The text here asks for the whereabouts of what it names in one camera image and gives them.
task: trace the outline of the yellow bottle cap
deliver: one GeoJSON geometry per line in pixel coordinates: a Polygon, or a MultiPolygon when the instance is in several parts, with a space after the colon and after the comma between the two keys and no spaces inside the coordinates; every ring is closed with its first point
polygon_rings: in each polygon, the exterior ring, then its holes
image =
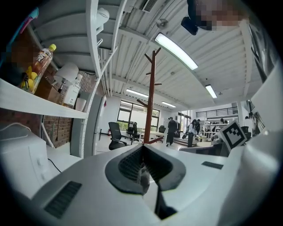
{"type": "Polygon", "coordinates": [[[55,51],[56,45],[55,45],[55,44],[51,44],[48,48],[49,48],[50,50],[55,51]]]}

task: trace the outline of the white bottle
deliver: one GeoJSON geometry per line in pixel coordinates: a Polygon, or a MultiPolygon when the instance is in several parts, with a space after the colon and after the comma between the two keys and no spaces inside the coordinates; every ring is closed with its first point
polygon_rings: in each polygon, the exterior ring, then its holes
{"type": "Polygon", "coordinates": [[[83,76],[78,74],[74,84],[68,87],[65,97],[63,99],[63,103],[62,103],[63,106],[66,106],[69,108],[74,107],[76,98],[80,91],[80,81],[82,78],[83,76]]]}

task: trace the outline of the bottle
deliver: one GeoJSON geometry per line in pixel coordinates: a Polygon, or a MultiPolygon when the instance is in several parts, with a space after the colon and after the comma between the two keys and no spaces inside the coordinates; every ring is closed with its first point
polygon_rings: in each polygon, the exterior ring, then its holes
{"type": "Polygon", "coordinates": [[[63,103],[62,103],[63,106],[69,107],[69,108],[74,107],[76,98],[80,91],[80,81],[82,78],[83,76],[78,74],[74,84],[68,87],[65,97],[63,99],[63,103]]]}
{"type": "Polygon", "coordinates": [[[32,66],[29,66],[26,74],[23,78],[21,88],[32,94],[35,93],[37,86],[42,78],[46,68],[50,64],[53,58],[53,51],[55,51],[56,45],[51,44],[48,48],[42,49],[32,66]]]}

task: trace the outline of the ceiling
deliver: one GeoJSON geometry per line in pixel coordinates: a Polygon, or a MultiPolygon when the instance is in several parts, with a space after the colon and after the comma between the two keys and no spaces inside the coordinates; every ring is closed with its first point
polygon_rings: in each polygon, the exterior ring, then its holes
{"type": "Polygon", "coordinates": [[[139,98],[126,91],[127,88],[148,95],[151,64],[150,57],[158,46],[154,38],[162,32],[177,43],[198,65],[194,71],[185,67],[166,50],[161,50],[156,60],[154,103],[162,101],[176,105],[172,110],[197,109],[250,99],[261,86],[251,53],[248,26],[225,27],[218,31],[200,29],[196,36],[181,26],[187,16],[187,1],[157,0],[151,12],[143,12],[137,1],[131,12],[124,14],[117,42],[118,50],[113,56],[113,95],[139,98]],[[168,20],[168,27],[159,30],[158,19],[168,20]],[[211,84],[218,98],[212,99],[205,89],[211,84]]]}

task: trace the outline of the lampshade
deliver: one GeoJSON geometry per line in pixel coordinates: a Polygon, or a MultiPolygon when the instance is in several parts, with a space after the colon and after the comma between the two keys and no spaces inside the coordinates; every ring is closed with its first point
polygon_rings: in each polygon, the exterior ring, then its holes
{"type": "Polygon", "coordinates": [[[73,84],[72,82],[76,79],[78,73],[79,68],[74,63],[68,62],[56,72],[54,79],[56,82],[69,87],[73,84]]]}

